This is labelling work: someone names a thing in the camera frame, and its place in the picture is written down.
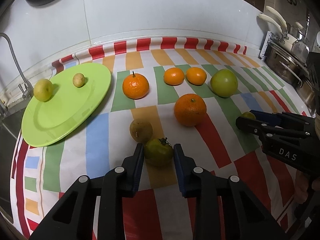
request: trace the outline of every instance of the orange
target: orange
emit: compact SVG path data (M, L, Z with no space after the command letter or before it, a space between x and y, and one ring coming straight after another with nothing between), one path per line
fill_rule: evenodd
M164 72L163 80L168 85L180 85L184 81L184 72L177 67L169 68Z
M207 113L203 99L196 94L186 94L180 97L174 105L174 116L185 126L195 126L202 122Z
M188 68L187 79L191 84L201 86L207 79L207 73L199 67Z
M122 91L129 98L143 98L149 91L149 82L145 76L132 71L132 75L123 80Z

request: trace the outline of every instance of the striped tablecloth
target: striped tablecloth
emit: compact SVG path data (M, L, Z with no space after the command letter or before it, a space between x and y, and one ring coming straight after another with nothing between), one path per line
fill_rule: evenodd
M187 156L217 176L238 175L257 195L284 230L294 222L295 169L266 156L261 142L244 134L236 118L250 109L266 112L308 113L299 96L261 60L245 55L246 47L195 38L149 38L108 43L69 55L52 63L53 74L93 61L112 72L111 87L94 113L60 142L43 148L26 144L21 135L12 160L11 202L14 226L27 238L70 185L81 175L103 176L133 154L132 120L148 119L154 137L180 143ZM202 86L184 81L168 86L164 71L202 68ZM239 81L231 98L219 98L209 87L218 70L228 68ZM139 100L122 92L123 79L143 74L150 91ZM176 100L187 93L201 96L207 115L187 128L173 115ZM97 211L93 239L97 234ZM184 199L178 189L173 163L158 169L144 163L139 192L123 199L124 228L128 240L192 239L195 200Z

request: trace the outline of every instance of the faucet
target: faucet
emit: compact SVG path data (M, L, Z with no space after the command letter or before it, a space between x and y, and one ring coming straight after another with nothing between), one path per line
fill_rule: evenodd
M22 72L22 70L20 68L20 65L19 65L17 57L16 57L16 55L15 55L15 53L13 51L12 43L11 43L8 35L5 34L5 33L0 33L0 36L4 37L7 40L8 44L9 44L9 48L10 48L11 54L12 54L12 57L13 57L13 60L14 60L16 66L17 66L17 69L18 69L18 71L19 71L19 73L20 73L20 75L21 75L21 77L23 79L23 82L24 82L23 85L24 85L25 89L22 87L21 84L18 85L18 87L22 91L22 98L23 99L27 99L27 98L33 97L33 86L31 85L30 81L28 79L26 79L25 75L23 74L23 72ZM4 114L2 112L6 112L6 111L7 111L7 107L1 102L0 103L0 113Z

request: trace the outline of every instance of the green tomato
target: green tomato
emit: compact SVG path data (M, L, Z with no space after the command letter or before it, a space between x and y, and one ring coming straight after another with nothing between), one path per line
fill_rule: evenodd
M219 97L228 98L237 91L238 79L231 70L221 69L212 76L210 85Z
M167 142L167 138L152 139L144 146L144 157L147 163L154 166L165 166L173 157L172 146Z
M241 116L256 120L256 116L251 112L244 112Z

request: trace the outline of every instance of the silver screw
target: silver screw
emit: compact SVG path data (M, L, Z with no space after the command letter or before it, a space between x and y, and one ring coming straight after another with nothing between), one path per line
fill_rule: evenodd
M79 182L80 183L84 183L84 182L86 182L88 180L88 177L87 176L81 176L80 178L79 178Z
M238 176L236 176L236 175L232 175L231 177L230 177L230 180L232 181L232 182L239 182L239 177Z
M193 171L194 171L195 173L202 173L202 172L203 172L203 169L202 169L201 167L195 167L195 168L193 169Z
M116 172L116 173L122 173L122 172L124 172L124 167L121 167L121 166L116 167L116 168L115 168L115 172Z

